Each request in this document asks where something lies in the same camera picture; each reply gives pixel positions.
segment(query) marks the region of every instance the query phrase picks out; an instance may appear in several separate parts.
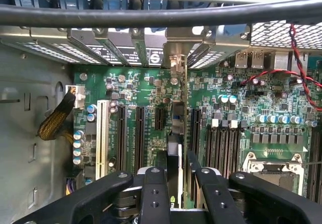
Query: motherboard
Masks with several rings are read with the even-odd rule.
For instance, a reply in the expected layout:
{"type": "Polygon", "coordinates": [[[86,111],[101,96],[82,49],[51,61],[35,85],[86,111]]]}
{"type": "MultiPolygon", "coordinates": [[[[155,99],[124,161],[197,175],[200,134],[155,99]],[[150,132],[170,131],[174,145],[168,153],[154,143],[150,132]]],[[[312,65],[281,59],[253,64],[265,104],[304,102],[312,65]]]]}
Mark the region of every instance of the motherboard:
{"type": "MultiPolygon", "coordinates": [[[[317,81],[316,58],[307,74],[317,81]]],[[[187,125],[175,107],[182,81],[169,69],[77,65],[74,84],[85,87],[85,107],[74,111],[74,167],[89,184],[116,170],[136,173],[158,164],[173,122],[202,166],[228,178],[241,170],[299,195],[309,188],[312,130],[319,114],[298,78],[260,69],[212,66],[189,70],[187,125]]],[[[309,85],[312,99],[322,92],[309,85]]]]}

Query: black cable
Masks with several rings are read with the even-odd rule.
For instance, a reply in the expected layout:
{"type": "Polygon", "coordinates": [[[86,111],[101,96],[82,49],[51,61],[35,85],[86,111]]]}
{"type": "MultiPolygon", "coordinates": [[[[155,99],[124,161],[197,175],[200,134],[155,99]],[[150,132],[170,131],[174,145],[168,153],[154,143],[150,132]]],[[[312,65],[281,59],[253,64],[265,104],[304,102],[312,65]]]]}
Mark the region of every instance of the black cable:
{"type": "Polygon", "coordinates": [[[183,9],[62,10],[0,5],[0,25],[50,28],[141,28],[230,25],[299,20],[322,15],[322,0],[183,9]]]}

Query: white pci slot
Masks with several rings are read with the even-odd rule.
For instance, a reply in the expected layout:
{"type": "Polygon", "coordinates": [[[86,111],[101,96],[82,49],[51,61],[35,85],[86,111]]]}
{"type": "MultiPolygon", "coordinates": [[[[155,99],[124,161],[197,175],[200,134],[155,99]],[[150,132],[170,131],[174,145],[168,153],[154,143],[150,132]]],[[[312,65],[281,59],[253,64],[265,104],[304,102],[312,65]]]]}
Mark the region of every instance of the white pci slot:
{"type": "Polygon", "coordinates": [[[109,144],[110,101],[97,101],[97,128],[96,128],[96,172],[98,180],[107,175],[107,154],[109,144]]]}

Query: green circuit board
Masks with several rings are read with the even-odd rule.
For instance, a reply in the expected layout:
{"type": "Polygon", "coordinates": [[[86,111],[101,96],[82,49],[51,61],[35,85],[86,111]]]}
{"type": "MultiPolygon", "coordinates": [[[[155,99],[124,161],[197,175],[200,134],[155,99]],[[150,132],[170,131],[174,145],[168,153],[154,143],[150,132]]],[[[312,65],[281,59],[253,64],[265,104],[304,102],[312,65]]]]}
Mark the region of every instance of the green circuit board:
{"type": "MultiPolygon", "coordinates": [[[[135,112],[137,106],[144,106],[145,115],[145,140],[144,140],[144,165],[153,166],[156,154],[167,147],[167,136],[172,128],[172,102],[180,101],[182,91],[180,83],[173,85],[170,82],[171,73],[167,69],[147,69],[147,68],[126,68],[108,66],[88,66],[77,65],[74,69],[75,85],[86,88],[86,107],[96,104],[98,100],[110,99],[107,93],[106,84],[114,85],[114,92],[118,93],[119,104],[127,106],[127,159],[126,170],[135,170],[135,112]],[[81,80],[80,75],[86,74],[87,79],[81,80]],[[125,76],[124,82],[119,82],[118,77],[125,76]],[[165,109],[165,123],[163,130],[156,130],[154,125],[155,107],[165,109]]],[[[205,70],[188,71],[188,145],[191,141],[191,114],[192,109],[202,109],[202,121],[199,126],[200,137],[197,155],[202,166],[206,166],[207,155],[207,132],[214,113],[220,113],[223,119],[227,119],[230,114],[232,119],[247,122],[247,128],[240,132],[238,138],[238,161],[237,168],[241,169],[245,157],[249,152],[254,152],[257,159],[268,161],[290,161],[294,154],[300,154],[304,162],[308,161],[311,141],[311,127],[305,123],[307,120],[319,120],[318,113],[308,104],[301,85],[289,84],[290,78],[285,75],[266,75],[260,78],[265,81],[262,87],[247,85],[246,87],[235,87],[233,82],[241,82],[250,76],[260,73],[260,70],[220,68],[210,67],[205,70]],[[232,76],[232,80],[226,79],[227,75],[232,76]],[[249,92],[261,91],[264,95],[254,97],[248,96],[249,92]],[[221,97],[235,96],[236,102],[223,103],[221,97]],[[300,117],[300,124],[271,123],[267,121],[261,123],[257,116],[269,115],[300,117]],[[285,138],[285,142],[271,143],[263,140],[263,135],[276,135],[280,141],[285,138]]],[[[322,78],[315,69],[308,71],[314,74],[316,79],[322,78]]],[[[320,100],[320,94],[315,87],[311,87],[314,100],[320,100]]],[[[83,130],[86,133],[87,111],[75,110],[74,130],[83,130]]],[[[108,158],[117,157],[117,114],[111,114],[109,126],[109,146],[108,158]]],[[[96,138],[85,138],[83,146],[83,156],[81,167],[85,165],[95,165],[96,138]]],[[[109,172],[115,171],[114,167],[109,168],[109,172]]],[[[305,195],[307,169],[305,169],[303,180],[303,192],[305,195]]]]}

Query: red and black wire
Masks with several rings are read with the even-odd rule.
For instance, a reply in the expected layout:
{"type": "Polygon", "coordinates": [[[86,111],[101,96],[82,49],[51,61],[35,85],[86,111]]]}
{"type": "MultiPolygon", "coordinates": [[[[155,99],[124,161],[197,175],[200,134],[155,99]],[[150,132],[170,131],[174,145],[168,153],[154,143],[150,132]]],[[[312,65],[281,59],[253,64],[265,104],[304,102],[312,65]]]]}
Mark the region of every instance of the red and black wire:
{"type": "Polygon", "coordinates": [[[252,77],[248,78],[246,81],[241,82],[240,85],[244,86],[248,82],[250,82],[251,80],[253,80],[255,78],[258,78],[258,77],[261,77],[261,76],[263,76],[265,74],[269,74],[269,73],[283,72],[283,73],[286,73],[286,74],[292,74],[292,75],[300,77],[302,79],[302,85],[303,85],[303,88],[304,88],[305,96],[306,96],[308,102],[311,104],[311,106],[314,107],[317,111],[322,111],[322,107],[316,105],[315,102],[312,100],[312,97],[310,95],[310,90],[309,90],[309,88],[307,86],[307,82],[308,81],[312,82],[313,84],[315,84],[316,86],[321,87],[321,88],[322,88],[322,84],[320,84],[318,81],[314,80],[313,78],[306,76],[306,73],[305,73],[305,71],[303,69],[303,64],[302,64],[302,62],[300,60],[300,52],[299,52],[299,50],[297,48],[297,42],[296,42],[296,39],[295,39],[296,29],[295,29],[293,24],[291,24],[291,26],[290,26],[289,35],[291,37],[291,47],[293,49],[294,57],[296,59],[296,64],[297,64],[297,67],[298,67],[298,69],[300,71],[300,74],[298,74],[296,72],[293,72],[293,71],[282,70],[282,69],[267,70],[267,71],[263,71],[262,73],[260,73],[260,74],[258,74],[256,76],[252,76],[252,77]]]}

